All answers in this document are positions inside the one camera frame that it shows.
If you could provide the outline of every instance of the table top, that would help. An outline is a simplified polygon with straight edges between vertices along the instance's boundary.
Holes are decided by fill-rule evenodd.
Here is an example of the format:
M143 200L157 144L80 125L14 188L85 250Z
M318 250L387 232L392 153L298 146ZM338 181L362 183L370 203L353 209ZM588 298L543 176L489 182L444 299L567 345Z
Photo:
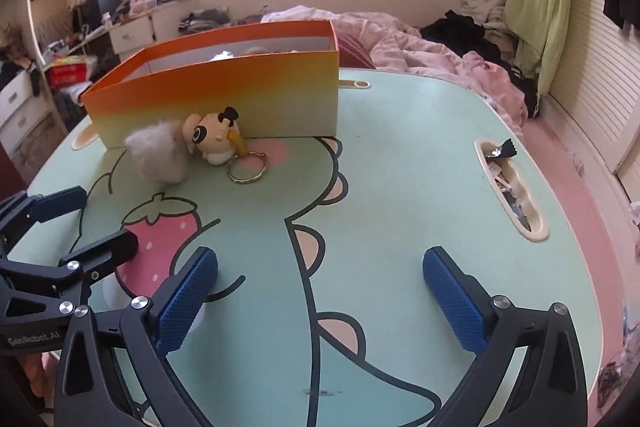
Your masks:
M134 261L94 285L90 305L101 311L150 295L197 247L212 248L220 272L211 302L168 360L216 426L430 419L474 359L424 283L422 256L436 245L491 295L543 310L565 303L590 389L602 352L593 285L558 200L522 144L481 98L454 84L380 71L340 77L371 87L340 90L337 139L251 142L270 159L251 185L193 158L184 182L154 187L123 150L107 151L99 140L72 150L83 121L30 193L81 185L91 189L87 207L33 227L12 259L57 264L72 248L132 230L140 240ZM510 137L514 165L549 223L544 241L518 233L476 153L477 139ZM516 350L486 421L499 415L524 350ZM128 358L118 357L143 403ZM146 417L153 421L151 410Z

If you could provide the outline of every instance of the pink floor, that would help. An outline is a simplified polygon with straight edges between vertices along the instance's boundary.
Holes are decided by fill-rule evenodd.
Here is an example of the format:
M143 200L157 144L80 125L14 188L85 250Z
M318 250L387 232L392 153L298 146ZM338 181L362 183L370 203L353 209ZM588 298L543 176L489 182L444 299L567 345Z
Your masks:
M587 186L556 135L540 120L527 121L523 132L527 150L564 208L589 267L602 317L606 362L622 345L624 296L616 254ZM600 417L595 400L596 392L589 403L590 425Z

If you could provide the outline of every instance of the pillow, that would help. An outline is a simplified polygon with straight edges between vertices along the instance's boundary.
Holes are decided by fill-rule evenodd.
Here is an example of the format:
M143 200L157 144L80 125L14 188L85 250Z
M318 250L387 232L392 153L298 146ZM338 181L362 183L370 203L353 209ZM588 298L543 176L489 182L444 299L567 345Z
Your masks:
M375 70L376 67L366 49L356 37L342 30L335 31L338 37L338 52L341 68L358 68L361 70Z

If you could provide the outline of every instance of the pink bedding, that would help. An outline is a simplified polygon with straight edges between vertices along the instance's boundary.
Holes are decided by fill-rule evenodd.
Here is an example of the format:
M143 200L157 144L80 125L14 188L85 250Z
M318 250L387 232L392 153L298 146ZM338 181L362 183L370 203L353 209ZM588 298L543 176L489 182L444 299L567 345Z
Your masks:
M524 94L511 84L503 68L485 62L476 52L460 58L442 44L425 41L418 30L384 13L334 14L297 6L262 18L262 22L286 20L330 20L337 30L362 42L379 70L440 78L473 91L522 140L521 127L527 120Z

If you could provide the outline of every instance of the pink strawberry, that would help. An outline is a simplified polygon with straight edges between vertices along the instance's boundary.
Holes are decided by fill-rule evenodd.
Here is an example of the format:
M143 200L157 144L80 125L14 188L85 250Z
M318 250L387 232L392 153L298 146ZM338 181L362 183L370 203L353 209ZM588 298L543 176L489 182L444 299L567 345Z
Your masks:
M138 236L138 253L116 271L124 290L132 296L152 296L169 277L175 254L199 225L194 203L165 198L162 192L127 214L122 227Z

